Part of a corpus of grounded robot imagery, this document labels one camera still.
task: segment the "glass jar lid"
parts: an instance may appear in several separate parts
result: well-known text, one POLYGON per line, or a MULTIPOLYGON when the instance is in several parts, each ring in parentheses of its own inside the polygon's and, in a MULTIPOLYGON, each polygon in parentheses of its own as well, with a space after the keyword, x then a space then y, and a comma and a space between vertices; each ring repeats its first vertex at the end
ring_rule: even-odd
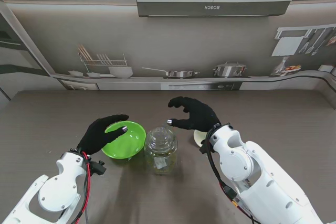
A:
POLYGON ((158 153, 168 152, 175 147, 175 135, 167 127, 157 127, 147 134, 146 145, 158 153))

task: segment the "green bowl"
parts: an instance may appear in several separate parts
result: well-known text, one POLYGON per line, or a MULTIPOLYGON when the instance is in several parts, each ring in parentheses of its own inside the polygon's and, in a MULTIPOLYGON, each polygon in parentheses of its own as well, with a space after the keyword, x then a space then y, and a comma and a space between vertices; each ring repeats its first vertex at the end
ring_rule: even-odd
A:
POLYGON ((145 145, 146 131, 144 128, 131 121, 123 121, 110 125, 105 133, 115 131, 120 127, 127 126, 125 134, 119 136, 113 142, 105 145, 102 151, 109 157, 124 159, 134 156, 145 145))

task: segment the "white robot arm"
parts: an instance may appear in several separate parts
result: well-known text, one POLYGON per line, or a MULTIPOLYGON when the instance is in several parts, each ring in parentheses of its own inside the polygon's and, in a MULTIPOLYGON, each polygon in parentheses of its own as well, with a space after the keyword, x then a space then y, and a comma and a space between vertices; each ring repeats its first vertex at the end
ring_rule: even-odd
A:
POLYGON ((209 138, 239 205, 261 224, 322 224, 300 186, 258 144, 243 143, 231 125, 209 138), (254 184, 250 178, 256 177, 254 184))
POLYGON ((101 175, 105 172, 103 162, 93 162, 83 158, 74 151, 66 152, 56 162, 59 175, 48 179, 42 175, 35 180, 28 191, 14 207, 3 224, 66 224, 75 210, 80 195, 77 193, 76 178, 80 175, 90 176, 92 173, 101 175), (29 203, 38 193, 38 202, 42 209, 48 212, 62 211, 57 222, 49 222, 33 214, 29 210, 29 203))

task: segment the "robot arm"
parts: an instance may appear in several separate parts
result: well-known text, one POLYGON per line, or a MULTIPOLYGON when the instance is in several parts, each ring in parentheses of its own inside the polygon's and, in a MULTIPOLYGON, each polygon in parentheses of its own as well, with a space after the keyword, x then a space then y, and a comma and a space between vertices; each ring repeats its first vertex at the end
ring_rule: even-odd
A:
POLYGON ((231 125, 218 128, 209 141, 234 185, 238 204, 260 223, 322 224, 300 186, 258 144, 243 143, 231 125))
POLYGON ((256 224, 322 224, 307 195, 259 145, 243 143, 231 125, 222 125, 207 104, 189 97, 176 97, 168 107, 189 113, 189 119, 169 119, 167 124, 186 130, 208 132, 200 151, 210 165, 225 195, 256 224), (220 168, 231 180, 226 185, 215 167, 211 152, 220 155, 220 168))
POLYGON ((65 224, 71 218, 80 195, 77 193, 76 178, 86 176, 85 199, 80 213, 71 223, 77 223, 86 208, 90 193, 90 177, 96 173, 102 175, 106 168, 104 163, 91 160, 92 155, 101 150, 106 144, 112 142, 128 129, 121 127, 115 131, 105 133, 105 129, 112 123, 125 121, 127 115, 112 115, 95 120, 86 131, 84 137, 77 146, 77 150, 70 150, 62 155, 56 162, 59 175, 48 178, 42 175, 33 182, 19 203, 11 211, 3 224, 65 224), (48 212, 61 212, 57 222, 49 222, 29 211, 29 203, 38 193, 38 202, 43 210, 48 212))
POLYGON ((64 153, 56 162, 59 175, 52 178, 42 175, 35 180, 3 224, 51 224, 52 222, 29 211, 30 201, 37 193, 38 202, 44 210, 49 212, 63 211, 55 223, 66 224, 80 199, 80 195, 77 193, 76 178, 86 174, 82 168, 83 162, 83 157, 75 152, 64 153))

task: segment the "bosch logo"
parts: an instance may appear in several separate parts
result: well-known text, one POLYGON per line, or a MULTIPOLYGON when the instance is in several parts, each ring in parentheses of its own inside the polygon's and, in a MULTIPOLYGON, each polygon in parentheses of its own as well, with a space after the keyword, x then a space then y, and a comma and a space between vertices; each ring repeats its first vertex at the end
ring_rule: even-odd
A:
POLYGON ((204 9, 205 10, 219 10, 220 9, 220 5, 205 5, 204 9))

